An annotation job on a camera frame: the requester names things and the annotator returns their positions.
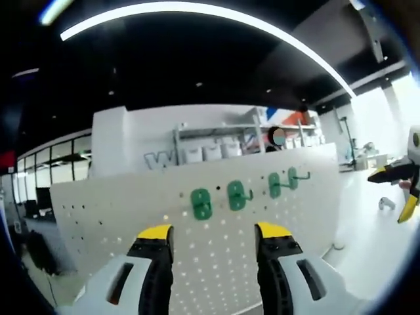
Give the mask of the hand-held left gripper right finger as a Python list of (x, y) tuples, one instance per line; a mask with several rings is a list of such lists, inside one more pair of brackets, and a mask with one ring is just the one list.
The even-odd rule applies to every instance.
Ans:
[(264, 314), (356, 314), (361, 300), (323, 258), (304, 252), (292, 233), (255, 224), (257, 281)]

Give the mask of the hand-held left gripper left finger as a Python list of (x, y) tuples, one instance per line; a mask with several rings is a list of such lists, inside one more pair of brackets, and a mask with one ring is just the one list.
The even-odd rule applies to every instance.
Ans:
[(168, 314), (173, 285), (170, 224), (137, 234), (124, 255), (95, 272), (73, 303), (74, 314)]

